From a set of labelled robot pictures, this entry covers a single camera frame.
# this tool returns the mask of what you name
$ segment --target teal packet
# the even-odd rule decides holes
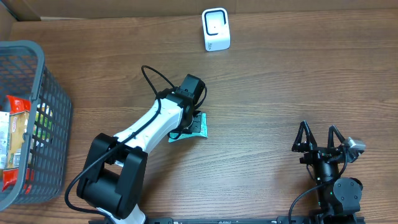
[[[202,113],[201,114],[201,125],[200,125],[200,132],[195,132],[192,134],[181,134],[181,136],[178,139],[172,139],[176,138],[178,136],[178,133],[170,133],[169,142],[174,142],[178,141],[181,139],[186,139],[186,138],[191,138],[191,137],[204,137],[207,138],[207,123],[206,123],[206,114]]]

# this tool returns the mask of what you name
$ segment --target cardboard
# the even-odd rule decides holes
[[[11,33],[12,23],[16,20],[14,17],[7,11],[7,9],[0,4],[0,41],[8,40],[8,37]]]
[[[223,7],[229,14],[398,8],[391,0],[3,0],[23,21],[200,15]]]

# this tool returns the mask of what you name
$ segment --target wooden table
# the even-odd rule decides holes
[[[81,171],[93,138],[140,118],[154,94],[150,65],[179,85],[191,73],[208,96],[208,139],[149,156],[141,208],[150,217],[273,218],[313,186],[291,152],[307,120],[319,145],[337,125],[367,151],[345,177],[364,184],[359,215],[398,223],[398,10],[282,12],[230,16],[229,50],[205,52],[200,16],[18,22],[11,39],[31,39],[71,96],[75,115],[66,183]],[[150,75],[158,90],[167,87]],[[71,196],[72,203],[88,207]],[[317,207],[315,194],[294,214]],[[13,205],[4,223],[86,223],[63,197]]]

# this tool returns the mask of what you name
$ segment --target basket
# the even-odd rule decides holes
[[[69,96],[44,65],[43,50],[32,41],[0,42],[0,111],[8,112],[6,95],[30,100],[31,109],[17,182],[4,192],[0,189],[0,211],[13,203],[46,202],[60,194],[73,112]]]

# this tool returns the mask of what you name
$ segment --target food item in basket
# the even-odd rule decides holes
[[[47,128],[49,130],[53,130],[54,124],[53,124],[53,122],[51,122],[51,120],[49,121],[49,119],[47,118],[47,116],[52,118],[52,110],[50,110],[50,106],[49,105],[45,106],[45,103],[43,103],[41,111],[43,111],[46,115],[43,116],[38,111],[36,111],[35,121],[38,122],[39,124],[43,125],[45,128]],[[49,132],[47,132],[47,134],[45,134],[45,130],[42,130],[42,128],[37,128],[36,125],[33,128],[33,133],[35,133],[35,135],[39,139],[45,140],[47,142],[49,142],[52,138],[51,134]]]
[[[15,96],[7,96],[10,106],[9,124],[9,147],[7,150],[7,169],[18,168],[21,157],[21,147],[24,143],[24,133],[26,132],[29,120],[30,102]]]
[[[10,113],[0,111],[0,179],[6,168]]]
[[[4,185],[2,187],[2,191],[5,191],[5,190],[7,190],[8,187],[14,186],[17,183],[18,168],[3,170],[2,175],[3,175],[2,181],[4,183]],[[30,169],[28,168],[26,170],[25,179],[29,180],[29,176],[30,176],[30,180],[33,180],[34,171],[32,170],[32,172],[31,172]],[[32,184],[29,184],[28,187],[27,187],[27,184],[24,184],[24,189],[26,189],[25,194],[29,194],[31,188],[32,188]]]

